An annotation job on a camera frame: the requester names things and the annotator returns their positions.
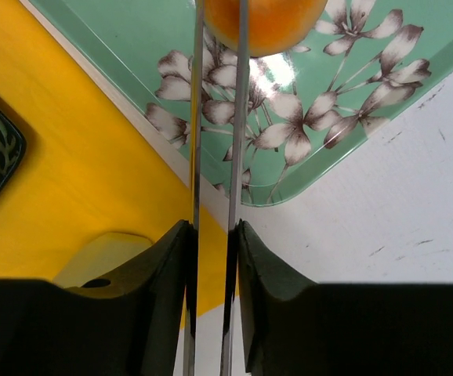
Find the green floral tray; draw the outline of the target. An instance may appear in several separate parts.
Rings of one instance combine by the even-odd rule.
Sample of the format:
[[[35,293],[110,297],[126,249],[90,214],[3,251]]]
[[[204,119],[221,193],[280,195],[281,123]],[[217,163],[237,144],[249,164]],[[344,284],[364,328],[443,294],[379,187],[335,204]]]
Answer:
[[[188,176],[192,1],[32,1],[172,170]],[[287,201],[453,71],[453,1],[330,1],[250,62],[242,200]]]

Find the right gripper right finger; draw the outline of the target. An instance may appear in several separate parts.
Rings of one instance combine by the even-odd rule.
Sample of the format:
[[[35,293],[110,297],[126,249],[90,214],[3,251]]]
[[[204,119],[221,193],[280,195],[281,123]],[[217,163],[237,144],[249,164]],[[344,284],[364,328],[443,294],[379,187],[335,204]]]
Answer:
[[[453,375],[453,284],[319,284],[237,238],[249,374]]]

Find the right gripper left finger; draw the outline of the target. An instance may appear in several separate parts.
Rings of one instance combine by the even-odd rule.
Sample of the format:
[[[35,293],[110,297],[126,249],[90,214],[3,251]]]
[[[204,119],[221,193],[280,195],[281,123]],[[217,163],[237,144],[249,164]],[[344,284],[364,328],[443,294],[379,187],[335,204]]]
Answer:
[[[0,375],[170,375],[190,224],[80,287],[0,279]]]

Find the orange glazed bagel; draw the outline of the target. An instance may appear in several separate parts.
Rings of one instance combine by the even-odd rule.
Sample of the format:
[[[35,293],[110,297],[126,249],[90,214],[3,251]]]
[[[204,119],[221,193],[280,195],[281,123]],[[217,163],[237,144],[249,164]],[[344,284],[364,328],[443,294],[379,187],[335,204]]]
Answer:
[[[319,20],[327,2],[322,0],[269,0],[248,2],[248,50],[252,57],[278,54],[303,41]],[[227,48],[237,50],[240,2],[204,2],[208,31]]]

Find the pale green mug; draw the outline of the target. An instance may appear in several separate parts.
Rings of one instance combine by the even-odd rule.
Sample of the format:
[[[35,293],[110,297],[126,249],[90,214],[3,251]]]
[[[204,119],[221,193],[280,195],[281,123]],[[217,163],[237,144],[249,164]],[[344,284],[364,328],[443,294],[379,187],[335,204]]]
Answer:
[[[61,287],[81,287],[110,272],[140,253],[153,242],[142,236],[108,232],[84,245],[54,277]]]

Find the yellow placemat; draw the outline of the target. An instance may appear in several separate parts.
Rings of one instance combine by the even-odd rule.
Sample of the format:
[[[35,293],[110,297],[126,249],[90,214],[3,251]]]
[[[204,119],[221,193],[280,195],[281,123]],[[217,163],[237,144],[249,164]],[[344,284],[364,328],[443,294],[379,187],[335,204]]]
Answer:
[[[102,233],[157,240],[190,193],[18,2],[0,1],[0,109],[27,150],[0,193],[0,277],[54,278]]]

